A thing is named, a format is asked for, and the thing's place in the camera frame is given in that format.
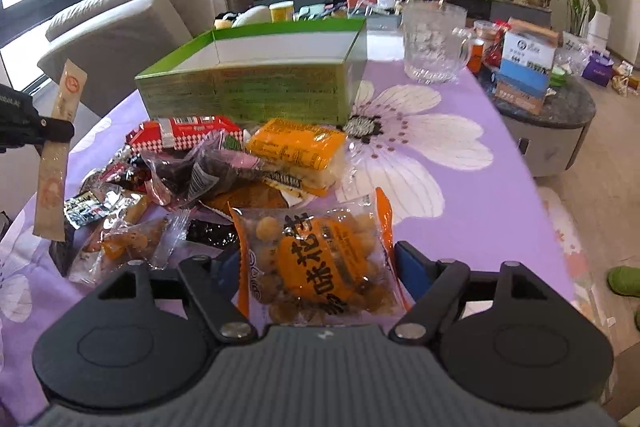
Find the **white blue carton box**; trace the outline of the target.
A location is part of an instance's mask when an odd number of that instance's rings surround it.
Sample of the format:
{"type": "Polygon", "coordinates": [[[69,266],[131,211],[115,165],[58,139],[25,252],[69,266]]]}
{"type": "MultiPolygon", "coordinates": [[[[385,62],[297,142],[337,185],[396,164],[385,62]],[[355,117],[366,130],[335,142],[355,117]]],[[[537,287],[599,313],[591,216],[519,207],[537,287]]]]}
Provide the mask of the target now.
{"type": "Polygon", "coordinates": [[[559,34],[511,17],[496,72],[495,97],[539,115],[547,96],[559,34]]]}

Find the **orange cake pack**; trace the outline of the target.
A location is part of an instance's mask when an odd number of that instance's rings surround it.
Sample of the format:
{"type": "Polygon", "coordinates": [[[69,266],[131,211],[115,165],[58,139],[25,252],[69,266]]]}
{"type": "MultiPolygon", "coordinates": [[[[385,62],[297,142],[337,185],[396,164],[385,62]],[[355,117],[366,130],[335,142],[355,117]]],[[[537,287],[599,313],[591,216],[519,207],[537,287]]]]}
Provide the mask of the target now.
{"type": "Polygon", "coordinates": [[[326,196],[347,164],[347,135],[318,124],[272,118],[245,147],[264,162],[270,179],[314,196],[326,196]]]}

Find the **clear glass pitcher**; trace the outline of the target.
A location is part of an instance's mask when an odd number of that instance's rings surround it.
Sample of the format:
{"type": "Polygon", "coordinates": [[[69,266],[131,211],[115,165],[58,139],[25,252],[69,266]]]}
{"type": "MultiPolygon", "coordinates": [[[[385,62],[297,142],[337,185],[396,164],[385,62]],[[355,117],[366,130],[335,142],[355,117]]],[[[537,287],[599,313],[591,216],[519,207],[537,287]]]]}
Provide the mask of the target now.
{"type": "Polygon", "coordinates": [[[439,1],[411,1],[402,9],[404,69],[422,83],[455,80],[472,54],[472,31],[461,6],[439,1]]]}

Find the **red checkered snack pack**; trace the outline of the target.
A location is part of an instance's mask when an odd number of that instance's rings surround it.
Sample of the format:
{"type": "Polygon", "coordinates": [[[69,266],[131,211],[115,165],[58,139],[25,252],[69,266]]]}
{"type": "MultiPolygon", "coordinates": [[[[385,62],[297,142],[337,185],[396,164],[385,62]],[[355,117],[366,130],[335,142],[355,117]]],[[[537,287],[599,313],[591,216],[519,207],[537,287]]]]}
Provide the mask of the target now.
{"type": "Polygon", "coordinates": [[[126,136],[125,143],[135,152],[150,150],[191,150],[214,131],[233,136],[243,142],[243,129],[222,116],[160,118],[139,124],[126,136]]]}

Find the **black small snack packet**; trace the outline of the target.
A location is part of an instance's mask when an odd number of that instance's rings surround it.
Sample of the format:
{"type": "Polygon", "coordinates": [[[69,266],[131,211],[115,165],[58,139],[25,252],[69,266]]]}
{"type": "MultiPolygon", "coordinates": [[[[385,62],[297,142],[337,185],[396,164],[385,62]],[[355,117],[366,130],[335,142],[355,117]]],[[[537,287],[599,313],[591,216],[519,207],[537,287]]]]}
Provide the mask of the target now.
{"type": "Polygon", "coordinates": [[[79,230],[109,215],[121,198],[120,190],[107,190],[100,194],[85,191],[66,199],[63,204],[63,215],[75,230],[79,230]]]}

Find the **purple floral tablecloth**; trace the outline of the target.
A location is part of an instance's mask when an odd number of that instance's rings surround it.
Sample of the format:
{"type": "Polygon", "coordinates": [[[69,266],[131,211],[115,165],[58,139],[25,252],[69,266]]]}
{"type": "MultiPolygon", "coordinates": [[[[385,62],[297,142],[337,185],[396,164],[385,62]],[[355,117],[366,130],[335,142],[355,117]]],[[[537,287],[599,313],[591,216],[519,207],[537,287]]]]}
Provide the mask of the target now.
{"type": "MultiPolygon", "coordinates": [[[[378,117],[381,132],[361,147],[363,160],[346,195],[381,187],[393,207],[394,235],[432,258],[495,271],[518,260],[566,299],[574,296],[561,248],[522,155],[475,78],[425,84],[410,80],[398,35],[368,37],[369,62],[358,114],[378,117]]],[[[1,242],[1,421],[24,425],[45,406],[32,370],[41,333],[85,295],[55,268],[35,236],[26,202],[1,242]]]]}

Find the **dark round side table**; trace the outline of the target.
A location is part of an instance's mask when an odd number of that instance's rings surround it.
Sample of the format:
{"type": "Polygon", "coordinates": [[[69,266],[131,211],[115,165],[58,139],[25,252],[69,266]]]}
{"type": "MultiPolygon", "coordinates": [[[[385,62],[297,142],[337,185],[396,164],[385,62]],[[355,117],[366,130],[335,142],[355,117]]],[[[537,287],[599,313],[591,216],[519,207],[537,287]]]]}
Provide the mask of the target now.
{"type": "Polygon", "coordinates": [[[588,90],[570,76],[544,101],[539,115],[527,113],[495,95],[497,69],[482,66],[476,76],[501,115],[533,178],[559,176],[573,166],[597,106],[588,90]]]}

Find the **orange peanut snack bag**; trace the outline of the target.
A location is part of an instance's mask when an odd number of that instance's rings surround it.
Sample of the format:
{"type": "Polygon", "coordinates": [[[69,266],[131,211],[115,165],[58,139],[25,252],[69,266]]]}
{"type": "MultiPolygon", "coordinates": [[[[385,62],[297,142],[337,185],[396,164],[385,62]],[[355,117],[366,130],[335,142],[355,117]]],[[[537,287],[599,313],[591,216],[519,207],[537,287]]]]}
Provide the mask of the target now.
{"type": "Polygon", "coordinates": [[[255,325],[387,324],[409,303],[382,190],[309,208],[234,208],[238,306],[255,325]]]}

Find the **yellow tin can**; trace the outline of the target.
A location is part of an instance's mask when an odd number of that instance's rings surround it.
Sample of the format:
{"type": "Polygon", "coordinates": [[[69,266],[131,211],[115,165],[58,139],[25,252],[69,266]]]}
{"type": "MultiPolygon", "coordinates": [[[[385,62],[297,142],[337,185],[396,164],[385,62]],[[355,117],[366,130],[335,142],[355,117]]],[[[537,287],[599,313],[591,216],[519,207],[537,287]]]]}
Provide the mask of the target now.
{"type": "Polygon", "coordinates": [[[273,23],[289,22],[294,17],[295,5],[293,1],[280,1],[270,4],[269,12],[273,23]]]}

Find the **brown cake snack pack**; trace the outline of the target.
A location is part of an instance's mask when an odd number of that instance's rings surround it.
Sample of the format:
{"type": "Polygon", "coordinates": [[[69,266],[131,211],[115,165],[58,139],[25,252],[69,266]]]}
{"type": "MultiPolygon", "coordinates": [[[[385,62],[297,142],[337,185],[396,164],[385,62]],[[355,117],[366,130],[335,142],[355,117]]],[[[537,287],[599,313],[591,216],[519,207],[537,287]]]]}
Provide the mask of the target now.
{"type": "Polygon", "coordinates": [[[229,191],[215,194],[210,190],[198,199],[198,205],[230,220],[231,208],[291,208],[300,204],[305,195],[276,182],[238,181],[229,191]]]}

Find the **beige sofa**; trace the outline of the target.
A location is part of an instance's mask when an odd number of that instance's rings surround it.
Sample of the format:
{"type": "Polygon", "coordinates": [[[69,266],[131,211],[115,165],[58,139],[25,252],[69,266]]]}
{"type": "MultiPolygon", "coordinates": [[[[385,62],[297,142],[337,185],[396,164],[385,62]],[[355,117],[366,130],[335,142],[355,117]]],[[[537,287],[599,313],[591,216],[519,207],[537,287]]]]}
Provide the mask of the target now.
{"type": "Polygon", "coordinates": [[[212,0],[84,0],[52,18],[38,67],[58,81],[72,61],[88,75],[82,104],[104,116],[136,90],[134,77],[214,18],[212,0]]]}

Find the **green cardboard box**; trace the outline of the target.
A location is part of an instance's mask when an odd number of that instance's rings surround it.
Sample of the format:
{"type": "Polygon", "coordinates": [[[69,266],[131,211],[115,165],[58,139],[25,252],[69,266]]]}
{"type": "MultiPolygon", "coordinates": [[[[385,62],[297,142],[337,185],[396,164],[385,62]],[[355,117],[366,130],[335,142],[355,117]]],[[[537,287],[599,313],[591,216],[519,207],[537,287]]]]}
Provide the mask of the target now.
{"type": "Polygon", "coordinates": [[[285,118],[341,126],[367,63],[362,18],[212,29],[137,75],[152,118],[285,118]]]}

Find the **tall leafy potted plant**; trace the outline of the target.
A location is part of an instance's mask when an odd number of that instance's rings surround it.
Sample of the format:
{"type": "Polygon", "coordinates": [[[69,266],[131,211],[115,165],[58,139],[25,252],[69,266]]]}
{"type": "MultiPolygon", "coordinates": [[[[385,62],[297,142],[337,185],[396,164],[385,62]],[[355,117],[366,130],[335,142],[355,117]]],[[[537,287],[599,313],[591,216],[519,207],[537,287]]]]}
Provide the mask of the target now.
{"type": "Polygon", "coordinates": [[[565,0],[568,13],[568,32],[580,37],[597,12],[608,15],[606,0],[565,0]]]}

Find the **dark prune snack bag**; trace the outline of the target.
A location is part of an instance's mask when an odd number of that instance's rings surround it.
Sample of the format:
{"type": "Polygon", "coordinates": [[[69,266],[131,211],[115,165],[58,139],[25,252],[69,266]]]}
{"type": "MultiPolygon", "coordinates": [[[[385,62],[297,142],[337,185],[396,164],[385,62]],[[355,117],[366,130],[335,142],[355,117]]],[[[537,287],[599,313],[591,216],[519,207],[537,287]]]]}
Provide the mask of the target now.
{"type": "Polygon", "coordinates": [[[265,164],[250,154],[205,143],[182,157],[152,152],[141,157],[151,171],[155,194],[170,195],[178,206],[190,205],[207,193],[227,193],[240,182],[262,181],[266,172],[265,164]]]}

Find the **beige stick sachet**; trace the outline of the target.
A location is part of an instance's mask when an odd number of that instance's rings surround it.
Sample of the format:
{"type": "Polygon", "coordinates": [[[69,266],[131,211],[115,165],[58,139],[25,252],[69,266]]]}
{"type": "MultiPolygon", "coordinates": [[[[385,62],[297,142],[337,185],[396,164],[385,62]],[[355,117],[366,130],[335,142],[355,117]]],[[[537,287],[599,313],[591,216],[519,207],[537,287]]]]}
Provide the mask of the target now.
{"type": "Polygon", "coordinates": [[[66,124],[70,128],[70,137],[44,141],[38,172],[34,234],[50,241],[62,242],[65,239],[63,204],[67,161],[70,140],[75,132],[74,120],[86,81],[87,74],[67,60],[48,127],[58,122],[66,124]]]}

